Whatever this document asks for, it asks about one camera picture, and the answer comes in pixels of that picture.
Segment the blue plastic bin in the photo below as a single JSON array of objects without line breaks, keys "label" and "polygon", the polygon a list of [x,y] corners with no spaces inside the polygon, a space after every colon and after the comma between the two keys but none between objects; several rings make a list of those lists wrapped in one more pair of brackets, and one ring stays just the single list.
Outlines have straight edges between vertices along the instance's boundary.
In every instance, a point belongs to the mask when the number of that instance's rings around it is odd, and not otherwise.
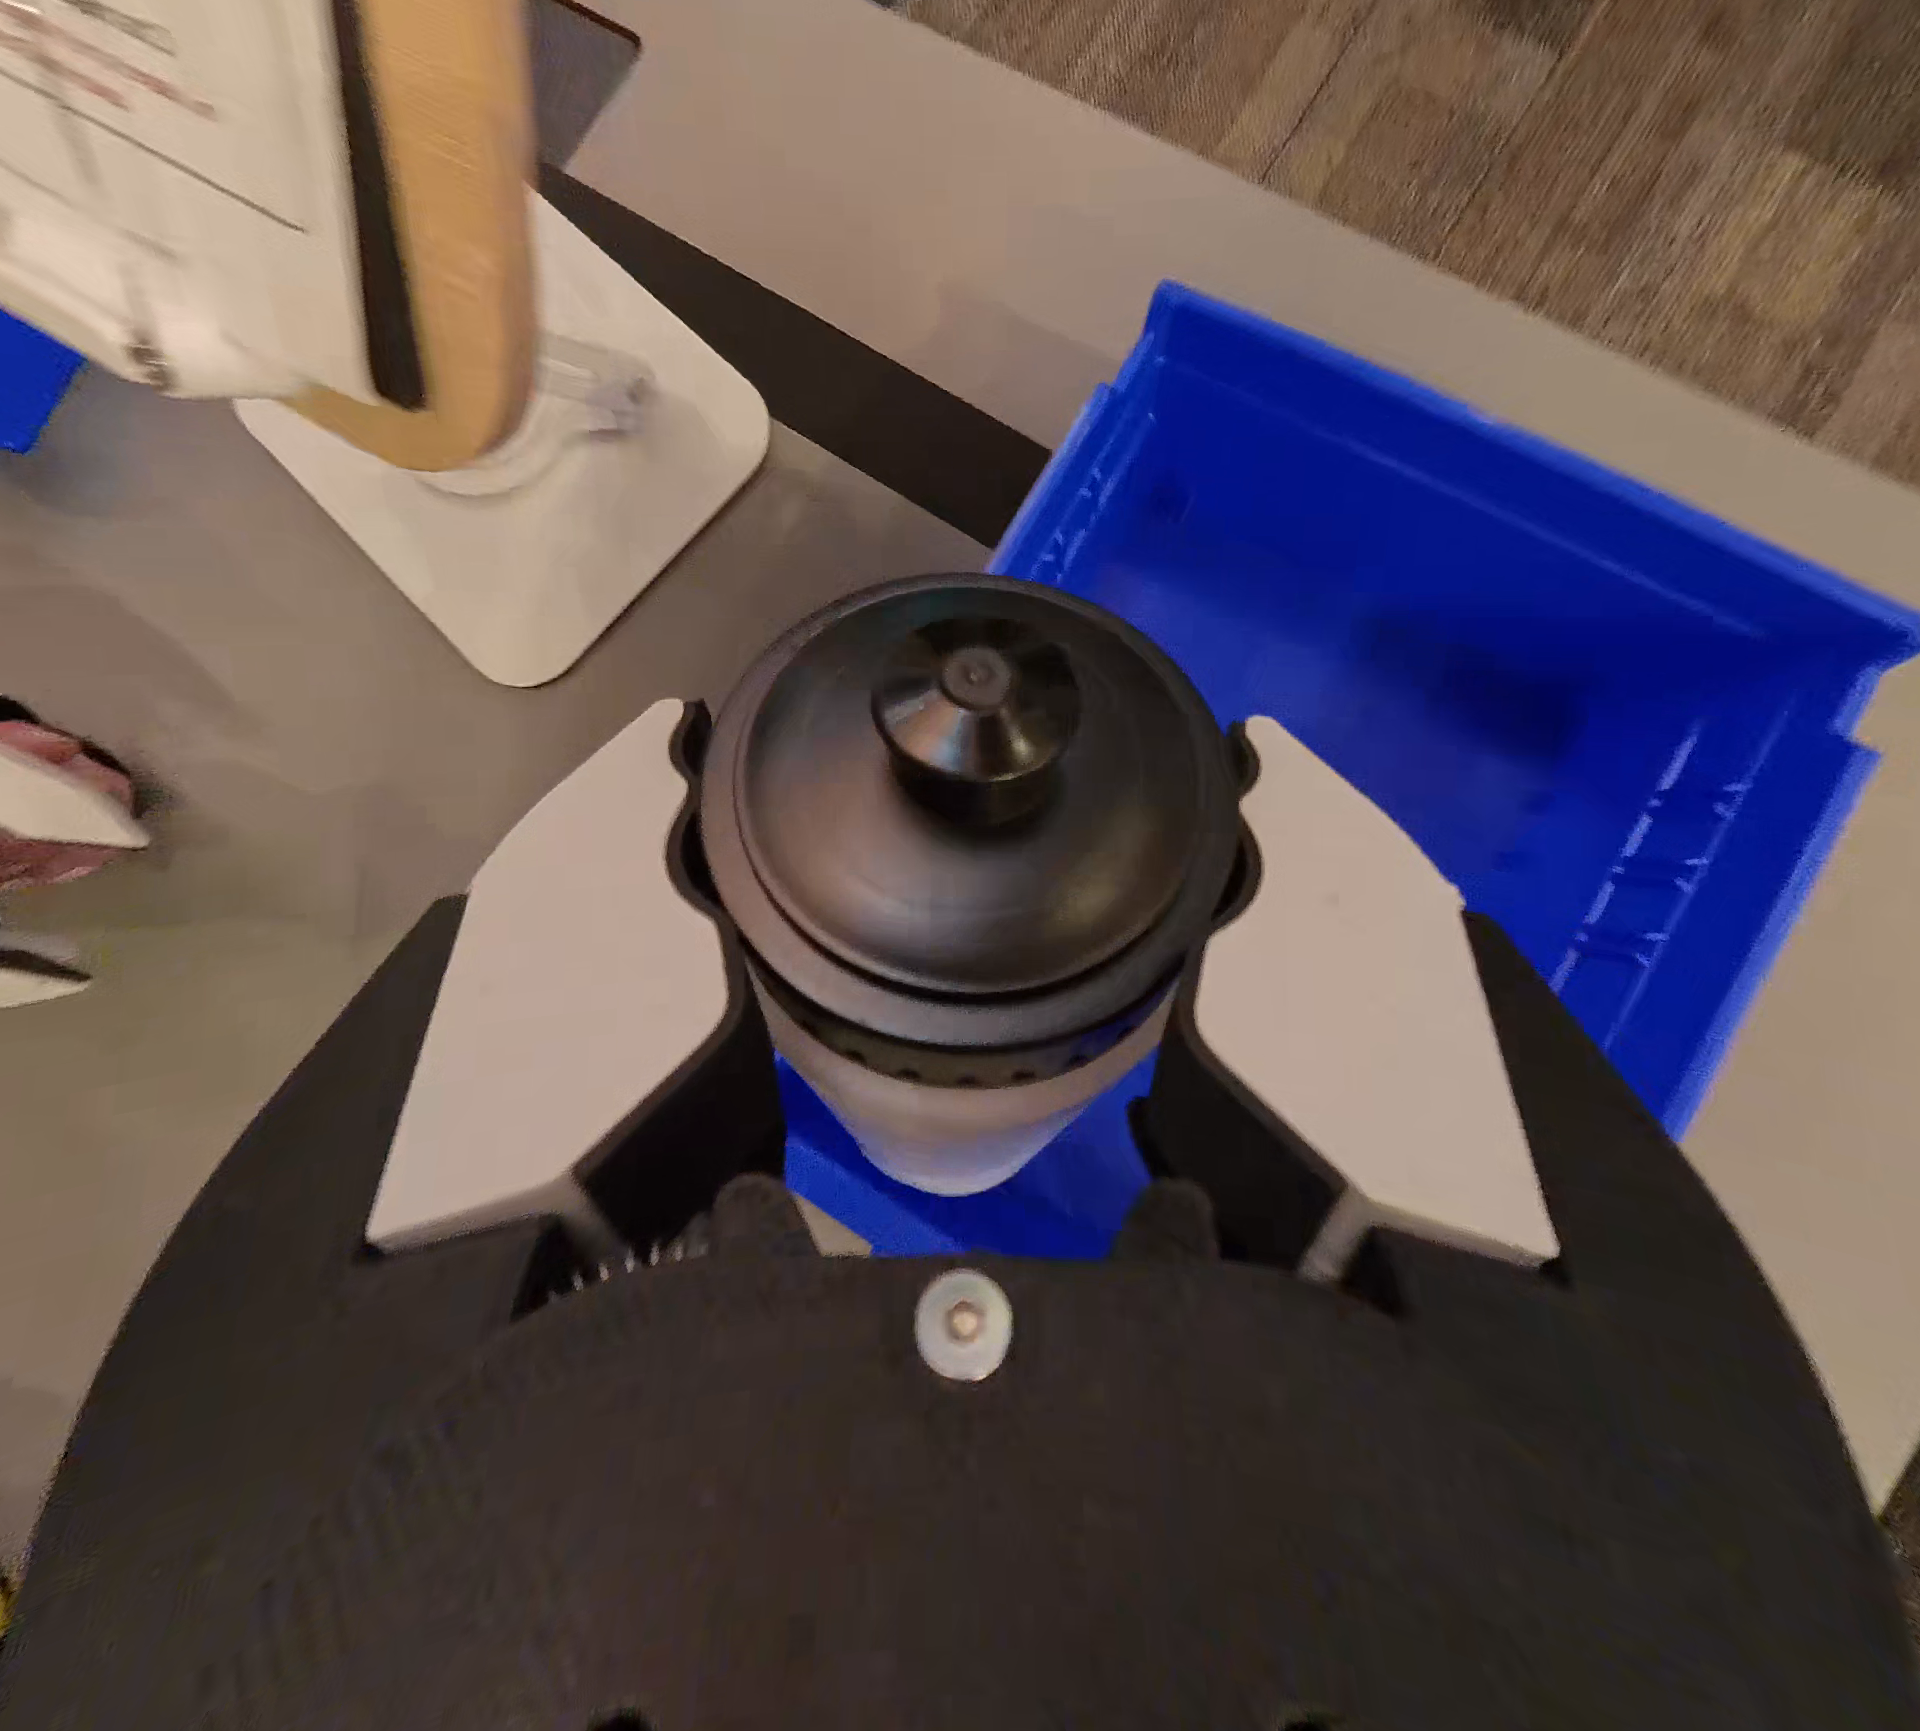
[{"label": "blue plastic bin", "polygon": [[25,454],[87,358],[11,311],[0,313],[0,335],[1,451]]},{"label": "blue plastic bin", "polygon": [[1697,1116],[1917,661],[1883,596],[1162,284],[983,572],[1269,715],[1496,918],[1667,1135]]}]

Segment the black bottle lid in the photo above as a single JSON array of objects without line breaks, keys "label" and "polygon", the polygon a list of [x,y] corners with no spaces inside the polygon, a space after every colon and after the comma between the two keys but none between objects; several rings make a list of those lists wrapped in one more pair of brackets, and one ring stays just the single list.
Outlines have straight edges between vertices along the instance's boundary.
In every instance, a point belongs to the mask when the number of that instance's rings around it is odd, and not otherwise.
[{"label": "black bottle lid", "polygon": [[801,1038],[907,1083],[1036,1083],[1144,1034],[1245,877],[1243,750],[1124,617],[907,576],[737,680],[699,840]]}]

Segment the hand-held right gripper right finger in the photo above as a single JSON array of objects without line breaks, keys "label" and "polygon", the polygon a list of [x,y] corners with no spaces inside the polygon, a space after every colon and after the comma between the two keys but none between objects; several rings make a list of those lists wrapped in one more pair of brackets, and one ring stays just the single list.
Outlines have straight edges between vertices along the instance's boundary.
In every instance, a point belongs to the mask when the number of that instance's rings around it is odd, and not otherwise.
[{"label": "hand-held right gripper right finger", "polygon": [[1276,720],[1240,729],[1250,878],[1172,1001],[1147,1164],[1240,1260],[1338,1280],[1376,1231],[1559,1255],[1459,890]]}]

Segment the black rectangular mat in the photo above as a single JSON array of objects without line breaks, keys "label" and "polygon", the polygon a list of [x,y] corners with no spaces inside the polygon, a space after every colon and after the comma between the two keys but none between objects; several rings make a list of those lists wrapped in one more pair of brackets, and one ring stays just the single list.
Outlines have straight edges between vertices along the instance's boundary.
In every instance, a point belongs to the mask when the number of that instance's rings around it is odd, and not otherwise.
[{"label": "black rectangular mat", "polygon": [[521,23],[536,156],[565,169],[638,63],[644,42],[576,0],[521,0]]}]

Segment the wooden sign board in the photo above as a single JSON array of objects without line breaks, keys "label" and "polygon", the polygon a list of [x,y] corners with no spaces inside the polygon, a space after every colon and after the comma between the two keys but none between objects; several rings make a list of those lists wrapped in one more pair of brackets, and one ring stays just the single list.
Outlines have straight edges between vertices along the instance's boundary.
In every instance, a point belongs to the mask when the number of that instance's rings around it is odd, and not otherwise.
[{"label": "wooden sign board", "polygon": [[1,311],[460,469],[530,401],[519,0],[1,0]]}]

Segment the clear acrylic holder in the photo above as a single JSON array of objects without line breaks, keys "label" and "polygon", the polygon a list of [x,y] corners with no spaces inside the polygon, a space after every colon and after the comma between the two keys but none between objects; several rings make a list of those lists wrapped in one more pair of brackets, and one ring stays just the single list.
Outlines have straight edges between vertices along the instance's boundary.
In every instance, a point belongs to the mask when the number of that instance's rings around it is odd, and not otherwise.
[{"label": "clear acrylic holder", "polygon": [[451,496],[499,496],[534,485],[581,443],[617,443],[640,420],[654,367],[603,343],[541,329],[530,398],[516,426],[460,469],[417,471],[417,483]]}]

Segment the white bottle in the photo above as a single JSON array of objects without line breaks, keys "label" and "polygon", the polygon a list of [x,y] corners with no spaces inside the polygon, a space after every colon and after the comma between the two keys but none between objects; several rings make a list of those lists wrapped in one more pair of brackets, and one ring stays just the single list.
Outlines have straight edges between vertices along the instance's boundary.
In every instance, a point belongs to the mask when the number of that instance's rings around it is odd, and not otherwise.
[{"label": "white bottle", "polygon": [[1004,1186],[1161,1043],[1172,995],[1124,1020],[1113,1038],[1079,1037],[1060,1061],[991,1061],[961,1054],[884,1069],[863,1038],[834,1047],[755,982],[773,1050],[878,1173],[923,1194]]}]

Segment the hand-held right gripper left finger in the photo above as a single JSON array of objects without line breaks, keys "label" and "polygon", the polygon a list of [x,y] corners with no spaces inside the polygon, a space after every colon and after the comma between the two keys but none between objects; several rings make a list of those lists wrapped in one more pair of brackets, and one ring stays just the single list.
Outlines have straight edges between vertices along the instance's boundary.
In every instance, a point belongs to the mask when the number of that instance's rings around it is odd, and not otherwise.
[{"label": "hand-held right gripper left finger", "polygon": [[708,711],[659,700],[468,881],[368,1214],[381,1253],[550,1223],[645,1259],[739,1173],[783,1179],[741,943],[694,873]]}]

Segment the black tape strip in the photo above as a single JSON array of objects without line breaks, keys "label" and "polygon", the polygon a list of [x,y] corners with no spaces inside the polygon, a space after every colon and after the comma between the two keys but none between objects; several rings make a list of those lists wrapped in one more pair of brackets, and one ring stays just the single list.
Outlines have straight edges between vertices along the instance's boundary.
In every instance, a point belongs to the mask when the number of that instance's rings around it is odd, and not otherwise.
[{"label": "black tape strip", "polygon": [[746,377],[773,419],[950,528],[998,544],[1050,451],[631,207],[538,162],[536,186]]}]

